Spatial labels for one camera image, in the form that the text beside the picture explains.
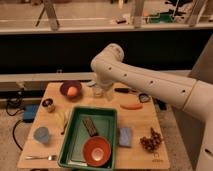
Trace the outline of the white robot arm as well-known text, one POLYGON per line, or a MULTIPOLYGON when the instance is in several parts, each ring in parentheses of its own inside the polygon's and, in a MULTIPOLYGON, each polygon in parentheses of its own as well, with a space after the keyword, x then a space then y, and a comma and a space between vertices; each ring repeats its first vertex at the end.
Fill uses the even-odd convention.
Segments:
POLYGON ((196 171, 213 171, 213 84, 189 77, 134 67, 123 63, 124 51, 115 43, 107 45, 91 61, 97 84, 108 90, 121 82, 135 90, 182 109, 205 123, 196 171))

